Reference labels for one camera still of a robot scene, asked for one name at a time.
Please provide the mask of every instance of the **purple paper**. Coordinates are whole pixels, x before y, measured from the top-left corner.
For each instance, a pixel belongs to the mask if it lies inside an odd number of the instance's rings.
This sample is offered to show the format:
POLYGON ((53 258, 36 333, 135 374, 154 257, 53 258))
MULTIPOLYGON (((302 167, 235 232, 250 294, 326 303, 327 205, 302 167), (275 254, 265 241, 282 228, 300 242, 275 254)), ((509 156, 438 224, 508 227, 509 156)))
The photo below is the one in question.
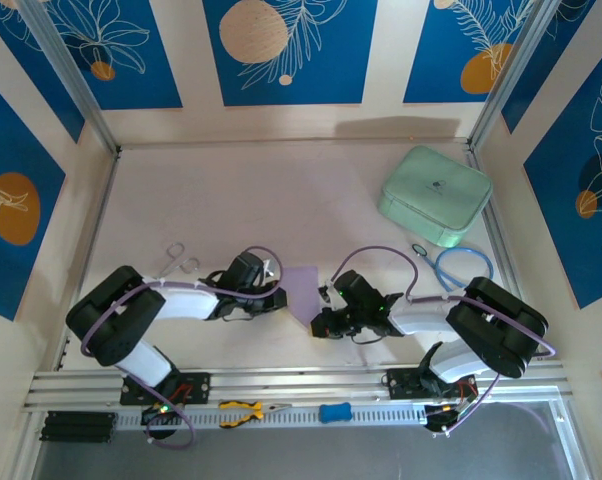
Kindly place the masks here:
POLYGON ((319 269, 317 267, 285 267, 283 288, 288 295, 288 310, 305 327, 321 313, 319 269))

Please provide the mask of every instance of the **blue wire loop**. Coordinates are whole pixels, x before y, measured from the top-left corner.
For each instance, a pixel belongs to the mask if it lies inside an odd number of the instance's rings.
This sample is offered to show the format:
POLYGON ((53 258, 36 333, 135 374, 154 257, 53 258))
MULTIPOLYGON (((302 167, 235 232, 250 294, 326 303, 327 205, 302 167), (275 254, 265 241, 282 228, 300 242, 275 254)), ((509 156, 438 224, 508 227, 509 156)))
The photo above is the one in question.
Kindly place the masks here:
POLYGON ((471 255, 480 257, 488 266, 488 276, 490 277, 490 280, 492 280, 492 278, 494 277, 494 266, 492 265, 492 262, 490 261, 488 256, 483 252, 475 250, 474 248, 468 248, 468 247, 448 248, 447 250, 444 250, 443 252, 441 252, 434 262, 432 260, 430 260, 430 258, 428 257, 428 251, 425 248, 423 248, 421 245, 418 245, 416 243, 413 244, 412 250, 414 250, 414 252, 419 257, 423 258, 423 260, 425 260, 425 263, 427 263, 432 268, 432 270, 434 270, 434 274, 436 275, 437 280, 439 280, 439 283, 445 289, 446 292, 452 292, 453 290, 456 290, 456 288, 465 288, 468 286, 467 283, 460 282, 459 280, 457 280, 456 278, 454 278, 452 275, 450 275, 448 272, 446 272, 445 270, 443 270, 441 268, 441 261, 446 256, 451 255, 453 253, 469 253, 471 255))

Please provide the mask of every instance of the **scissors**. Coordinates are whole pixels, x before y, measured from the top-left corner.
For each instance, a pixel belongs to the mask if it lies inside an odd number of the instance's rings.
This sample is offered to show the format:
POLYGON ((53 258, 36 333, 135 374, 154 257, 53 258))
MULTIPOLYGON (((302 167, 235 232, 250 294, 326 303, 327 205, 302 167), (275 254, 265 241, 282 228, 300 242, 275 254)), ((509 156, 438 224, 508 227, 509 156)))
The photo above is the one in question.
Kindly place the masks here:
POLYGON ((452 275, 450 275, 449 273, 447 273, 446 271, 444 271, 441 268, 441 260, 443 259, 443 257, 445 257, 446 255, 450 255, 451 253, 465 252, 465 253, 470 253, 472 255, 476 255, 477 257, 482 258, 483 261, 488 265, 488 272, 489 272, 488 275, 490 277, 490 280, 492 280, 492 277, 494 277, 494 266, 492 266, 492 262, 490 261, 488 256, 483 252, 475 250, 474 248, 469 248, 469 247, 448 248, 448 249, 444 250, 443 252, 441 252, 434 262, 432 260, 430 260, 430 258, 428 258, 428 251, 421 245, 419 245, 417 243, 413 243, 412 250, 414 250, 414 253, 416 253, 419 257, 422 257, 423 260, 425 260, 425 263, 427 263, 430 267, 432 267, 432 270, 434 270, 434 274, 437 276, 437 280, 439 280, 439 283, 445 289, 446 292, 451 292, 452 290, 454 290, 454 287, 465 288, 468 286, 466 283, 462 283, 462 282, 458 281, 456 278, 454 278, 452 275))
POLYGON ((168 257, 171 258, 170 263, 168 263, 161 273, 159 273, 158 278, 165 278, 174 272, 177 268, 180 268, 181 271, 185 274, 190 274, 195 270, 199 269, 199 259, 196 257, 189 257, 185 260, 181 261, 181 256, 185 253, 185 246, 181 242, 174 242, 170 245, 166 251, 168 257))
POLYGON ((234 422, 221 422, 219 426, 221 428, 237 428, 243 425, 244 423, 248 423, 251 420, 263 420, 263 417, 268 413, 274 413, 279 410, 284 410, 286 408, 290 408, 292 406, 291 403, 261 403, 261 402, 241 402, 239 400, 230 400, 228 402, 220 402, 219 408, 247 408, 248 410, 252 410, 250 413, 245 415, 240 420, 236 420, 234 422))

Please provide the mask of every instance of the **mint green case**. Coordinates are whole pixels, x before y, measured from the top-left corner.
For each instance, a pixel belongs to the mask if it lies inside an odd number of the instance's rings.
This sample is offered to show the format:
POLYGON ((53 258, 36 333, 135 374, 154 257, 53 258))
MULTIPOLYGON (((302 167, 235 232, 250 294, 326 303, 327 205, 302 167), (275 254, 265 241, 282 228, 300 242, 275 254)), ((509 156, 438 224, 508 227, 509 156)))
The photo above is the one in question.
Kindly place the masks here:
POLYGON ((383 186, 379 211, 441 247, 454 247, 492 194, 478 170, 434 150, 414 147, 383 186))

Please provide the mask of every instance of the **pliers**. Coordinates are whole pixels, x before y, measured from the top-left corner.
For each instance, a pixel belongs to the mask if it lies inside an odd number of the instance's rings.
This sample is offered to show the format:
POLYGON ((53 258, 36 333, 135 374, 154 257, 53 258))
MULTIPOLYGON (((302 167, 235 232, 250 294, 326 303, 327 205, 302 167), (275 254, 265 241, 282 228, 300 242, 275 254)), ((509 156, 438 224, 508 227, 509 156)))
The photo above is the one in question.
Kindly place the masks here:
POLYGON ((265 403, 264 404, 261 402, 248 403, 248 402, 240 402, 237 400, 230 400, 228 402, 220 402, 219 403, 220 409, 247 408, 249 410, 252 410, 252 412, 248 413, 240 420, 236 420, 234 422, 221 422, 219 424, 219 426, 221 428, 236 428, 236 427, 243 425, 244 423, 248 423, 251 420, 263 420, 263 417, 265 416, 265 414, 274 413, 279 410, 284 410, 286 408, 290 408, 291 406, 292 406, 291 403, 265 403))

